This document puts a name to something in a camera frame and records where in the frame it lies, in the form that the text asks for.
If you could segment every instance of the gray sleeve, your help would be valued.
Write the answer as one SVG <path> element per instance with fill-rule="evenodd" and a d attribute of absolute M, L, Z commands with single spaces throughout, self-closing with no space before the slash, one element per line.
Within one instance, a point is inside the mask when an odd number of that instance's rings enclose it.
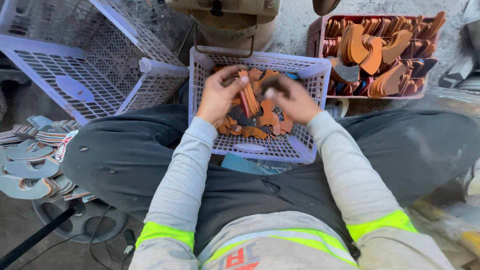
<path fill-rule="evenodd" d="M 326 112 L 307 125 L 346 224 L 377 220 L 401 207 L 350 134 Z M 357 241 L 361 269 L 453 269 L 431 237 L 383 227 Z"/>
<path fill-rule="evenodd" d="M 167 173 L 158 186 L 145 218 L 169 228 L 195 232 L 198 210 L 205 189 L 208 161 L 216 129 L 194 117 L 180 144 L 173 152 Z M 199 269 L 192 249 L 173 238 L 143 240 L 129 269 Z"/>
<path fill-rule="evenodd" d="M 328 114 L 307 125 L 322 156 L 336 205 L 346 224 L 377 220 L 401 209 L 350 134 Z"/>
<path fill-rule="evenodd" d="M 190 247 L 172 238 L 143 241 L 135 250 L 129 270 L 198 270 L 199 262 Z"/>
<path fill-rule="evenodd" d="M 382 228 L 360 238 L 357 245 L 361 269 L 454 269 L 425 234 Z"/>
<path fill-rule="evenodd" d="M 208 161 L 216 129 L 194 117 L 173 152 L 167 173 L 158 186 L 145 222 L 195 232 L 198 210 L 205 189 Z"/>

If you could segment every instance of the long-sleeve shirt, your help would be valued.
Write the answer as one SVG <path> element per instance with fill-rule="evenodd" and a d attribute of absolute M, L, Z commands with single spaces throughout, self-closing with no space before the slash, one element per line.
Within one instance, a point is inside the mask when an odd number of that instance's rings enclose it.
<path fill-rule="evenodd" d="M 232 221 L 195 257 L 193 235 L 217 132 L 194 117 L 154 195 L 130 269 L 453 269 L 435 242 L 416 232 L 342 126 L 323 111 L 307 129 L 361 251 L 357 261 L 332 228 L 297 211 Z"/>

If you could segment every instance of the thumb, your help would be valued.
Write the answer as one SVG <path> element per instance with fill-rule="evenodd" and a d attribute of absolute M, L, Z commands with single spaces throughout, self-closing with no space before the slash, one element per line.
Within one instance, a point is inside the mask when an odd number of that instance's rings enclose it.
<path fill-rule="evenodd" d="M 249 83 L 250 83 L 250 78 L 247 76 L 242 76 L 236 79 L 229 86 L 227 86 L 225 90 L 230 92 L 232 95 L 236 95 L 238 92 L 240 92 L 240 90 L 244 89 Z"/>
<path fill-rule="evenodd" d="M 273 87 L 270 87 L 265 91 L 265 98 L 275 102 L 280 107 L 288 102 L 283 93 L 280 93 Z"/>

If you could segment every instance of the neon yellow stripe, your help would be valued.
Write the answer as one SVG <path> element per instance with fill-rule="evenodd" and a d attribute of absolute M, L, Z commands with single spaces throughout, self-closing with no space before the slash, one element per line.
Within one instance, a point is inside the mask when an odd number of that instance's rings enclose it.
<path fill-rule="evenodd" d="M 245 241 L 241 241 L 241 242 L 238 242 L 238 243 L 234 243 L 234 244 L 231 244 L 231 245 L 227 245 L 227 246 L 224 246 L 223 248 L 219 248 L 215 251 L 215 253 L 210 257 L 210 259 L 208 259 L 205 263 L 211 261 L 211 260 L 215 260 L 215 259 L 218 259 L 220 258 L 220 256 L 224 255 L 225 253 L 227 253 L 228 251 L 230 251 L 231 249 L 233 249 L 234 247 L 240 245 L 241 243 L 244 243 L 244 242 L 247 242 L 248 240 L 245 240 Z"/>
<path fill-rule="evenodd" d="M 410 222 L 408 216 L 402 210 L 396 210 L 375 221 L 354 225 L 347 224 L 347 229 L 355 242 L 367 233 L 383 227 L 393 227 L 412 233 L 418 233 Z"/>
<path fill-rule="evenodd" d="M 327 243 L 327 244 L 329 244 L 333 247 L 340 248 L 340 249 L 344 250 L 345 252 L 348 252 L 338 239 L 336 239 L 335 237 L 333 237 L 331 235 L 323 233 L 319 230 L 316 230 L 316 229 L 283 229 L 283 230 L 278 230 L 278 231 L 293 231 L 293 232 L 299 232 L 299 233 L 313 234 L 313 235 L 316 235 L 316 236 L 322 238 L 325 241 L 325 243 Z"/>
<path fill-rule="evenodd" d="M 288 241 L 292 241 L 292 242 L 295 242 L 295 243 L 298 243 L 298 244 L 301 244 L 301 245 L 306 245 L 306 246 L 309 246 L 309 247 L 312 247 L 312 248 L 315 248 L 315 249 L 318 249 L 318 250 L 321 250 L 325 253 L 328 253 L 346 263 L 348 263 L 349 265 L 352 265 L 352 266 L 355 266 L 358 268 L 358 265 L 355 263 L 355 262 L 352 262 L 352 261 L 349 261 L 347 259 L 344 259 L 340 256 L 337 256 L 335 255 L 332 251 L 330 251 L 330 249 L 328 249 L 328 247 L 322 243 L 322 242 L 318 242 L 318 241 L 315 241 L 315 240 L 310 240 L 310 239 L 302 239 L 302 238 L 294 238 L 294 237 L 280 237 L 280 236 L 269 236 L 269 237 L 274 237 L 274 238 L 280 238 L 280 239 L 284 239 L 284 240 L 288 240 Z"/>
<path fill-rule="evenodd" d="M 291 231 L 291 232 L 312 234 L 312 235 L 315 235 L 317 237 L 320 237 L 326 244 L 328 244 L 328 245 L 330 245 L 334 248 L 341 249 L 345 253 L 349 254 L 348 251 L 345 249 L 345 247 L 342 245 L 342 243 L 338 239 L 336 239 L 336 238 L 334 238 L 334 237 L 332 237 L 332 236 L 330 236 L 326 233 L 315 230 L 315 229 L 283 229 L 283 230 L 277 230 L 277 231 Z M 346 258 L 343 258 L 343 257 L 335 254 L 334 252 L 332 252 L 332 250 L 329 249 L 329 247 L 326 244 L 324 244 L 320 241 L 317 241 L 317 240 L 304 239 L 304 238 L 298 238 L 298 237 L 281 237 L 281 236 L 277 236 L 277 235 L 269 235 L 269 236 L 266 236 L 266 237 L 275 237 L 275 238 L 280 238 L 280 239 L 287 240 L 287 241 L 292 241 L 292 242 L 295 242 L 295 243 L 298 243 L 298 244 L 301 244 L 301 245 L 306 245 L 306 246 L 321 250 L 323 252 L 326 252 L 326 253 L 328 253 L 328 254 L 330 254 L 330 255 L 332 255 L 332 256 L 334 256 L 334 257 L 336 257 L 336 258 L 338 258 L 338 259 L 340 259 L 340 260 L 342 260 L 342 261 L 344 261 L 344 262 L 346 262 L 346 263 L 348 263 L 352 266 L 358 267 L 358 265 L 354 261 L 348 260 Z M 231 251 L 236 246 L 238 246 L 238 245 L 240 245 L 240 244 L 242 244 L 246 241 L 249 241 L 249 240 L 251 240 L 251 239 L 243 240 L 243 241 L 233 243 L 233 244 L 224 246 L 222 248 L 219 248 L 212 255 L 212 257 L 210 257 L 205 263 L 220 258 L 222 255 Z"/>
<path fill-rule="evenodd" d="M 147 239 L 167 237 L 184 242 L 193 250 L 193 232 L 181 231 L 168 226 L 163 226 L 155 222 L 147 222 L 142 230 L 142 234 L 137 239 L 136 247 Z"/>

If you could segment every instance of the reflective stripe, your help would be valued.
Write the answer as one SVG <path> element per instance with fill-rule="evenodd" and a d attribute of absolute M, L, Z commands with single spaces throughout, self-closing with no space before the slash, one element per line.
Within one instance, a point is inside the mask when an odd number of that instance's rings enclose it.
<path fill-rule="evenodd" d="M 147 222 L 145 224 L 135 246 L 138 248 L 143 241 L 160 237 L 173 238 L 187 244 L 193 250 L 193 232 L 181 231 L 155 222 Z"/>
<path fill-rule="evenodd" d="M 348 232 L 350 232 L 350 235 L 355 242 L 367 233 L 383 227 L 393 227 L 412 233 L 418 233 L 410 222 L 408 216 L 400 209 L 375 221 L 354 225 L 347 224 Z"/>
<path fill-rule="evenodd" d="M 271 230 L 240 235 L 226 241 L 205 263 L 217 259 L 239 244 L 257 237 L 275 237 L 292 241 L 301 245 L 306 245 L 324 251 L 350 265 L 357 267 L 355 260 L 338 239 L 315 229 Z"/>
<path fill-rule="evenodd" d="M 217 249 L 215 251 L 215 253 L 210 257 L 210 259 L 208 259 L 206 262 L 204 262 L 204 264 L 211 261 L 211 260 L 215 260 L 215 259 L 220 258 L 223 254 L 227 253 L 228 251 L 230 251 L 234 247 L 236 247 L 236 246 L 238 246 L 238 245 L 240 245 L 241 243 L 244 243 L 244 242 L 247 242 L 247 240 L 241 241 L 241 242 L 238 242 L 238 243 L 233 243 L 233 244 L 230 244 L 230 245 L 227 245 L 227 246 L 224 246 L 224 247 L 221 247 L 221 248 Z"/>

